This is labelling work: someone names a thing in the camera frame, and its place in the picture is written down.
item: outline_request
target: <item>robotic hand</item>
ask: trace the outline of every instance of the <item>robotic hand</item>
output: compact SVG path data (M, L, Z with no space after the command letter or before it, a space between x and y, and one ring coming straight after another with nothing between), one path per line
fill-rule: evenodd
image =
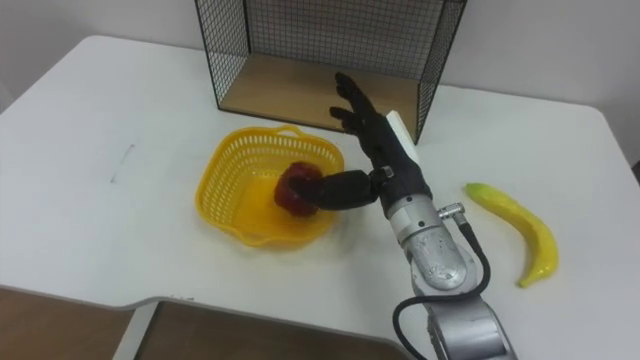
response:
M489 284L491 269L462 204L437 210L425 182L413 142L399 117L384 117L348 76L337 73L337 92L352 111L332 107L331 116L347 133L358 137L373 171L346 171L318 180L291 179L291 188L304 200L325 210L344 210L375 202L382 209L405 251L417 296L402 301L393 313L400 342L417 359L425 359L402 333L400 313L423 304L429 314L428 331L439 359L517 359L493 310L480 294ZM478 257L457 245L443 224L452 218Z

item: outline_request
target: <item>banana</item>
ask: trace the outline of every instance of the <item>banana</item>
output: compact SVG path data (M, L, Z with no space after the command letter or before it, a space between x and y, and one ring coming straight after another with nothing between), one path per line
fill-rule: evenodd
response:
M465 190L473 201L511 224L524 236L532 261L527 273L518 281L520 287L526 288L553 275L558 268L558 248L551 230L542 220L509 195L489 185L467 184Z

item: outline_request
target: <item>apple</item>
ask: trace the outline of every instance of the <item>apple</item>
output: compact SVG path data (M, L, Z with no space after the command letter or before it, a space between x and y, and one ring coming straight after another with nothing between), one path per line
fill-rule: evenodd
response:
M276 185L276 191L274 200L278 206L287 210L293 216L309 217L318 212L318 208L304 201L295 191L289 186L289 179L291 178L303 178L306 180L321 179L322 171L316 165L297 161L289 165L289 168L285 170L278 184Z

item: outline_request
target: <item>yellow plastic basket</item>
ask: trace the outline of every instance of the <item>yellow plastic basket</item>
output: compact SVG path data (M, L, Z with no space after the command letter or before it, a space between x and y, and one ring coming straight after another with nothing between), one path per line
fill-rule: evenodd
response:
M280 175L296 161L316 164L324 175L344 170L340 150L293 125L250 127L218 146L200 181L196 208L208 223L249 246L299 246L322 235L335 213L295 217L273 200Z

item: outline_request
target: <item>wooden base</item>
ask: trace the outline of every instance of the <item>wooden base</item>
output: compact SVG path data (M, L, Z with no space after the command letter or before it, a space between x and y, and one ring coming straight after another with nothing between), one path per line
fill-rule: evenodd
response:
M351 76L386 115L396 110L416 136L418 82L298 60L251 54L220 103L223 110L341 130L329 107L349 104L336 94L334 74Z

